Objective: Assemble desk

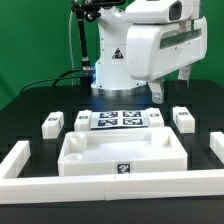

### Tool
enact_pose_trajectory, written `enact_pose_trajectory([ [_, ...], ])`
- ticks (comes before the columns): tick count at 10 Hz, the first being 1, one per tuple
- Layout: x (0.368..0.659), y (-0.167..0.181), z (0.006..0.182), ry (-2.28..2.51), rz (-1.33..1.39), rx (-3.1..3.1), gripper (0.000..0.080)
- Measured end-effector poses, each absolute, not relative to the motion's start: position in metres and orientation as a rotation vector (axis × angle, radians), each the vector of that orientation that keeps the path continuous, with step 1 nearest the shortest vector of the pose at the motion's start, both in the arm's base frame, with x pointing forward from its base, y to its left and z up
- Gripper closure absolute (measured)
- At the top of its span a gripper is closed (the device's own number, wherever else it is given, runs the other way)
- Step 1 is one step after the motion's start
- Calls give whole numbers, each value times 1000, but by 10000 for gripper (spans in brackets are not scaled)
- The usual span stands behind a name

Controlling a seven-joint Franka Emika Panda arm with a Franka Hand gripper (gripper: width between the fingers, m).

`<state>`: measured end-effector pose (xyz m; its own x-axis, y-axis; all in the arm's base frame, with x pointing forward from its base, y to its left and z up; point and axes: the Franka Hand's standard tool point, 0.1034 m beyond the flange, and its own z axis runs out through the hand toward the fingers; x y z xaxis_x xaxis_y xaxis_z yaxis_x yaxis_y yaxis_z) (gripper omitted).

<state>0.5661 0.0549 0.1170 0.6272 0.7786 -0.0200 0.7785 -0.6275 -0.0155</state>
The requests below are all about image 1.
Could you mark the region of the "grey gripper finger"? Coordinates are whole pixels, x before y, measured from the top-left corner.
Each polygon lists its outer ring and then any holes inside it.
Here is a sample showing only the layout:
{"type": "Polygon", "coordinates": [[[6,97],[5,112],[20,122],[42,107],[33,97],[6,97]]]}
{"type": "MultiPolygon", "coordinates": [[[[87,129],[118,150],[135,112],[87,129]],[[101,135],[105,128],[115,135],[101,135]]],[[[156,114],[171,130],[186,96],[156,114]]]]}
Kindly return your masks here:
{"type": "Polygon", "coordinates": [[[187,81],[190,77],[190,73],[191,73],[191,66],[190,65],[182,67],[179,70],[178,79],[187,81]]]}
{"type": "Polygon", "coordinates": [[[154,80],[148,83],[152,92],[152,101],[156,104],[161,104],[164,101],[164,90],[161,80],[154,80]]]}

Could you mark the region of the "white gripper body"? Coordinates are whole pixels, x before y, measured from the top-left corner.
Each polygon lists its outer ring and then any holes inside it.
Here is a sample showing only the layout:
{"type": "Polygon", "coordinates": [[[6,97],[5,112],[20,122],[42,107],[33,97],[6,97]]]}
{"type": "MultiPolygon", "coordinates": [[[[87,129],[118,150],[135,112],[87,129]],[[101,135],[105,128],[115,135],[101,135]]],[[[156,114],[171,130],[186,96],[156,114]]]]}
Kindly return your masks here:
{"type": "Polygon", "coordinates": [[[127,69],[135,80],[153,81],[205,57],[207,21],[181,32],[179,23],[132,25],[127,33],[127,69]]]}

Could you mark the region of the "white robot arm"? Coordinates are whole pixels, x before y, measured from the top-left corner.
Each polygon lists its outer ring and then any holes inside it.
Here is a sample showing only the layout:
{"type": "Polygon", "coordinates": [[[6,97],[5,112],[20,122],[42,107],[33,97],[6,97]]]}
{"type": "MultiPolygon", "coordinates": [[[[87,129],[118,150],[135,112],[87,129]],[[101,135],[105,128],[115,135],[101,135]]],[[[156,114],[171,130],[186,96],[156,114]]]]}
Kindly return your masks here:
{"type": "Polygon", "coordinates": [[[100,13],[95,93],[131,95],[148,87],[160,104],[163,78],[174,71],[177,87],[188,87],[192,64],[207,51],[202,0],[135,0],[124,10],[110,4],[100,13]]]}

